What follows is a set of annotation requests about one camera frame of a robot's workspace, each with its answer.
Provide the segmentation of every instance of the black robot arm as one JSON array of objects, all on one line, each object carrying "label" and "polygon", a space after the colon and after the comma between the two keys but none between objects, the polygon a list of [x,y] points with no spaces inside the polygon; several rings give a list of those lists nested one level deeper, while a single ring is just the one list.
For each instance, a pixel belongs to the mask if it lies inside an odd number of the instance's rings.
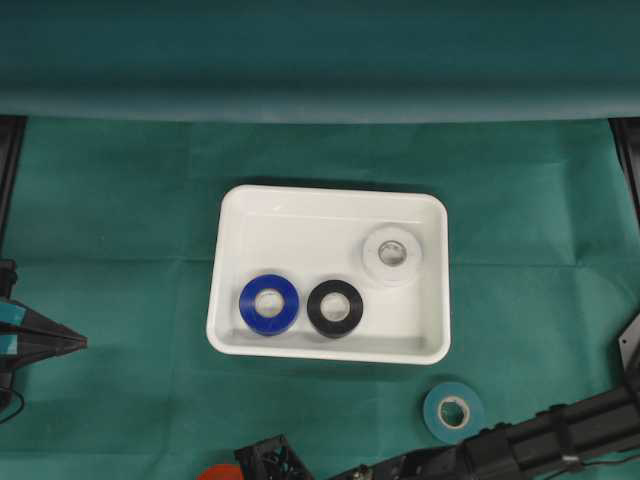
[{"label": "black robot arm", "polygon": [[[640,316],[619,339],[622,386],[571,405],[556,405],[515,425],[498,424],[459,445],[423,449],[330,480],[524,480],[578,473],[614,452],[640,448]],[[244,480],[312,480],[283,436],[236,451]]]}]

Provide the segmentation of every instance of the orange object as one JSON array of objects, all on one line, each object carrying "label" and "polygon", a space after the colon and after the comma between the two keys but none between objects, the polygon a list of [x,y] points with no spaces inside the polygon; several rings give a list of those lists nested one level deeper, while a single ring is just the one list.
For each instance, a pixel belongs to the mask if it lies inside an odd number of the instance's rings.
[{"label": "orange object", "polygon": [[238,465],[214,465],[202,472],[198,480],[243,480],[242,469]]}]

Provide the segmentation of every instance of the white tray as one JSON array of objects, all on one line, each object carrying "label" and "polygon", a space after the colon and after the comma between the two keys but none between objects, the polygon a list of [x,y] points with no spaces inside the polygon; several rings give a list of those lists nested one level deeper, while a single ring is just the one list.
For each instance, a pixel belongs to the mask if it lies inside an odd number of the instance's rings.
[{"label": "white tray", "polygon": [[[422,246],[421,273],[403,286],[380,285],[362,263],[367,235],[388,224]],[[430,195],[236,187],[222,202],[214,265],[207,337],[221,352],[428,365],[449,350],[447,212]],[[249,330],[238,309],[244,286],[265,273],[286,277],[300,296],[297,320],[273,337]],[[311,290],[331,278],[364,302],[360,324],[340,339],[320,335],[306,312]]]}]

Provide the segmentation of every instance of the white tape roll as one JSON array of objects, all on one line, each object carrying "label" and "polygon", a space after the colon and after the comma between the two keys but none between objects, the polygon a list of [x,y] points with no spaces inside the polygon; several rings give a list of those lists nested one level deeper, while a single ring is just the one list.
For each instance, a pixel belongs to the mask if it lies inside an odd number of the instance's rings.
[{"label": "white tape roll", "polygon": [[367,237],[362,262],[373,279],[385,285],[401,285],[413,280],[420,272],[422,248],[412,233],[388,225]]}]

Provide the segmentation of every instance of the green cloth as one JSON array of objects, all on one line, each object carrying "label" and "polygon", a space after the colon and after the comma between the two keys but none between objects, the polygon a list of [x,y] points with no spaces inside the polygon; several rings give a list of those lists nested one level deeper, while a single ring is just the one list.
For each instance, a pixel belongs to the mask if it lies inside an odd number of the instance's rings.
[{"label": "green cloth", "polygon": [[411,123],[640,115],[637,0],[20,0],[0,112]]},{"label": "green cloth", "polygon": [[[428,192],[449,212],[453,347],[431,367],[228,356],[205,337],[220,201],[243,183]],[[29,121],[15,298],[89,338],[22,370],[3,478],[188,479],[279,433],[318,476],[439,445],[428,389],[491,424],[612,385],[640,238],[605,121],[406,126]],[[627,465],[585,479],[628,479]]]}]

